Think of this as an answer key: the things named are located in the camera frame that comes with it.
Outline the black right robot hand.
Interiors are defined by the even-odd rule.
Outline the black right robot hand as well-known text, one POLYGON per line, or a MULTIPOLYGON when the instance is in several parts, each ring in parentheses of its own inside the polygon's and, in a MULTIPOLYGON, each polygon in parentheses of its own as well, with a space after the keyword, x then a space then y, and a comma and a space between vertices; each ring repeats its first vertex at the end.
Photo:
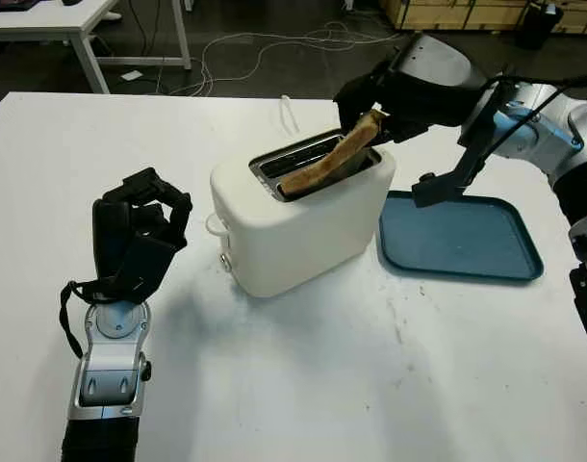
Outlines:
POLYGON ((370 143, 400 143, 432 125, 462 125, 486 81, 458 49, 429 35, 415 34, 370 72, 347 82, 334 101, 344 131, 351 131, 361 115, 377 105, 386 116, 370 143))

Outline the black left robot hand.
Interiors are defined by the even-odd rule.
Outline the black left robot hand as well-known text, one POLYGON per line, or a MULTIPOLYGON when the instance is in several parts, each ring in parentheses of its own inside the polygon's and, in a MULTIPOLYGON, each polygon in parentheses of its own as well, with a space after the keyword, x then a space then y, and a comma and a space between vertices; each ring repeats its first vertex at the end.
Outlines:
POLYGON ((191 196, 152 167, 94 201, 93 293, 139 304, 154 294, 174 255, 187 245, 191 196))

